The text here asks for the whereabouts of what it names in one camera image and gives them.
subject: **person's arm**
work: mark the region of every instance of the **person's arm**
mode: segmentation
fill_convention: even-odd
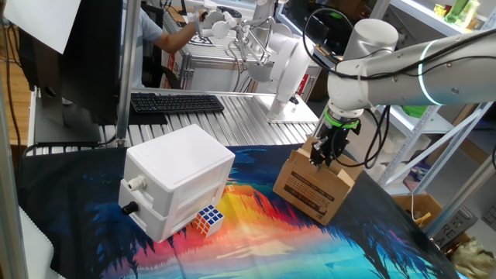
[[[166,33],[162,33],[160,38],[153,41],[153,44],[162,50],[165,50],[167,53],[176,53],[188,44],[195,34],[195,24],[190,22],[183,29],[174,34],[168,35]]]

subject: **rubik's cube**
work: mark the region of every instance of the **rubik's cube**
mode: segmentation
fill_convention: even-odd
[[[215,209],[213,205],[209,205],[200,210],[200,212],[196,215],[193,226],[204,237],[208,237],[220,229],[223,220],[224,215],[219,212],[219,210]]]

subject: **plastic box lid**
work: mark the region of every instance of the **plastic box lid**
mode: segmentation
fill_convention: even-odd
[[[127,155],[160,181],[166,191],[234,158],[231,151],[195,124],[130,147]]]

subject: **green light ring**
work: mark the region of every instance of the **green light ring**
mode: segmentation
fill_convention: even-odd
[[[360,122],[360,120],[358,119],[357,121],[355,121],[353,123],[346,124],[346,125],[342,126],[342,123],[339,123],[336,120],[332,119],[332,117],[329,115],[328,109],[326,109],[325,113],[326,113],[325,114],[325,117],[326,117],[325,120],[327,120],[327,122],[331,123],[331,125],[339,127],[339,128],[353,129],[353,128],[356,128],[358,126],[358,123]]]

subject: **black knob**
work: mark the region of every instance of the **black knob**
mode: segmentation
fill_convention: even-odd
[[[140,210],[140,207],[135,201],[131,201],[128,205],[122,207],[122,213],[126,216],[138,210]]]

